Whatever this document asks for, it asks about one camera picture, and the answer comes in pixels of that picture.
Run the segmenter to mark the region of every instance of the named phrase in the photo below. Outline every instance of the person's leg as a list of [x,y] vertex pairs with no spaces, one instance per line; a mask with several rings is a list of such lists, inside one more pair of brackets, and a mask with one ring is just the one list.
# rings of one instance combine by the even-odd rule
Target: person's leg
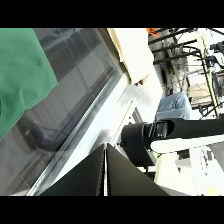
[[191,105],[185,93],[175,93],[161,99],[156,118],[183,118],[190,119]]

